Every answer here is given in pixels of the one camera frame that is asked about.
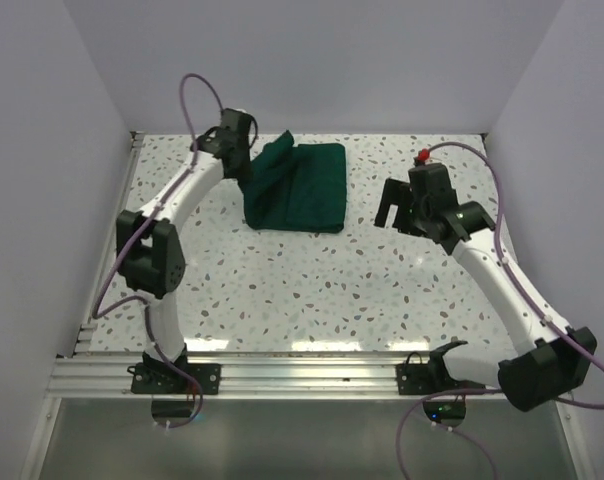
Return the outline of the dark green surgical cloth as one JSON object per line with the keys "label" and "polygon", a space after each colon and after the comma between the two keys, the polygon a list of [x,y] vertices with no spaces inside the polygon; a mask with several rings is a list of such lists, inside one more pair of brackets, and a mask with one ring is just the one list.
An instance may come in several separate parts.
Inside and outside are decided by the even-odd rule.
{"label": "dark green surgical cloth", "polygon": [[297,144],[285,131],[252,161],[241,182],[246,224],[254,230],[337,234],[347,207],[346,149]]}

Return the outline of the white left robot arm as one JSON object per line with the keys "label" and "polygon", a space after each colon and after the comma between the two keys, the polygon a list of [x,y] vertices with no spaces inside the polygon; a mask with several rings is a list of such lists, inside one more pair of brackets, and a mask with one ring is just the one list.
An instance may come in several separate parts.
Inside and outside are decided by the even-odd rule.
{"label": "white left robot arm", "polygon": [[220,123],[196,137],[191,159],[160,192],[139,210],[122,211],[116,220],[117,272],[144,305],[143,362],[160,362],[154,379],[167,392],[183,390],[190,379],[176,300],[186,273],[181,230],[220,182],[251,179],[251,132],[256,128],[252,115],[223,109]]}

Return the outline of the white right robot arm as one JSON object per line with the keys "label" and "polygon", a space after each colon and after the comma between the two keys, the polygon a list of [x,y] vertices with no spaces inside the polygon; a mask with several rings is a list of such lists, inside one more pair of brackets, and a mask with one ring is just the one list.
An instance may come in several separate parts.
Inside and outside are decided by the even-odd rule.
{"label": "white right robot arm", "polygon": [[431,392],[492,387],[527,412],[579,386],[597,340],[586,327],[573,328],[551,307],[495,239],[496,224],[476,201],[459,202],[441,163],[416,166],[409,178],[385,181],[374,224],[428,238],[475,281],[506,328],[513,358],[467,341],[451,341],[429,353],[421,370]]}

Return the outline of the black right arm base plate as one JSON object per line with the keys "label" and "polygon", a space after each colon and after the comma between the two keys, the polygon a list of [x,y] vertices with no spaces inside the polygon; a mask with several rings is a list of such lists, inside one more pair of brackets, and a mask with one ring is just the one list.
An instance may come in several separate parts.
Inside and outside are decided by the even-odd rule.
{"label": "black right arm base plate", "polygon": [[438,392],[459,389],[485,389],[485,386],[469,380],[454,380],[446,370],[437,372],[427,364],[397,364],[395,379],[401,396],[426,396]]}

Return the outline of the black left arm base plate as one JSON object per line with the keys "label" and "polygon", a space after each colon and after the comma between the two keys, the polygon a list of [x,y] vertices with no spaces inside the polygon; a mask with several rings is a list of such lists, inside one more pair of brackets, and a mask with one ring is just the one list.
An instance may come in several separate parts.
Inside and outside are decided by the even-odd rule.
{"label": "black left arm base plate", "polygon": [[[217,363],[189,363],[184,368],[186,374],[198,382],[198,392],[203,395],[219,393],[222,368]],[[131,392],[142,395],[180,395],[194,393],[193,383],[184,375],[178,374],[161,364],[151,368],[137,363],[127,368],[132,376]]]}

